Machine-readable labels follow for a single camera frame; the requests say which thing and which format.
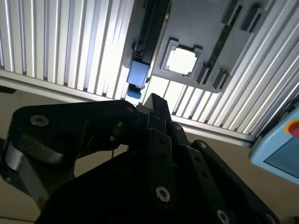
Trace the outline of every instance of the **blue plastic part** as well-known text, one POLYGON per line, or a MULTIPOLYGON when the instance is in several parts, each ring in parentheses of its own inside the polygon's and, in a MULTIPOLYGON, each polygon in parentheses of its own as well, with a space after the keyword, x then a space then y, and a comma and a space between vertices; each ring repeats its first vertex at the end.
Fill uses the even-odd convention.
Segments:
POLYGON ((135 99, 140 99, 141 97, 140 91, 137 91, 136 89, 130 89, 130 88, 128 89, 127 95, 135 99))
POLYGON ((299 184, 298 170, 294 170, 298 166, 290 162, 294 157, 299 160, 298 140, 285 132, 286 125, 296 119, 299 119, 299 107, 264 136, 249 158, 253 164, 299 184))
POLYGON ((132 61, 127 83, 143 89, 150 66, 145 63, 132 61))

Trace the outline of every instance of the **light blue device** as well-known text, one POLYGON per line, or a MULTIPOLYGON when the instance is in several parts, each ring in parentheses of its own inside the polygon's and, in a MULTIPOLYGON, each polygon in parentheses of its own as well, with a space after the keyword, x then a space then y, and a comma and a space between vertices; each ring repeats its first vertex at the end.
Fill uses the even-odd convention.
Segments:
POLYGON ((285 129, 298 119, 299 106, 258 139, 249 154, 253 164, 296 184, 299 184, 299 138, 285 129))

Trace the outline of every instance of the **red button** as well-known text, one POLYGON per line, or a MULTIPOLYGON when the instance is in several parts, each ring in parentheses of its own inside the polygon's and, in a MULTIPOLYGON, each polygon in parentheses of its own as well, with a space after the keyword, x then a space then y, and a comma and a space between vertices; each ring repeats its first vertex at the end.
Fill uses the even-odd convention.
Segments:
POLYGON ((295 138, 299 138, 299 123, 292 124, 289 127, 289 132, 295 138))

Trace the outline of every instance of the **slotted aluminum profile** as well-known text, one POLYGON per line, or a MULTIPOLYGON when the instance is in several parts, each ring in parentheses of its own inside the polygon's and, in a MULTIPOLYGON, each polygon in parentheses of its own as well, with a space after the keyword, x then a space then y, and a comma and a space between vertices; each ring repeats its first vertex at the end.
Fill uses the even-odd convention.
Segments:
POLYGON ((224 92, 152 75, 126 96, 121 65, 133 0, 0 0, 0 85, 66 102, 156 93, 186 132, 251 147, 299 92, 299 1, 272 0, 224 92))

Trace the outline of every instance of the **beige wall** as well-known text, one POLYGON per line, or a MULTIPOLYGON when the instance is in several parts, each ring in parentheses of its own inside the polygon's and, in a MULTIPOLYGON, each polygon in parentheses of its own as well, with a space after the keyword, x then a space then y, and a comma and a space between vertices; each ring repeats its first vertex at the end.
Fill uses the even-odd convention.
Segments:
MULTIPOLYGON (((12 113, 17 108, 24 105, 56 103, 60 102, 21 91, 13 95, 0 93, 0 138, 5 138, 12 113)), ((249 149, 191 134, 188 134, 188 139, 206 141, 283 223, 292 216, 299 216, 299 186, 252 165, 248 160, 249 149)), ((80 175, 110 158, 111 152, 100 152, 82 158, 76 163, 75 175, 80 175)), ((29 196, 0 180, 0 217, 35 220, 38 213, 29 196)))

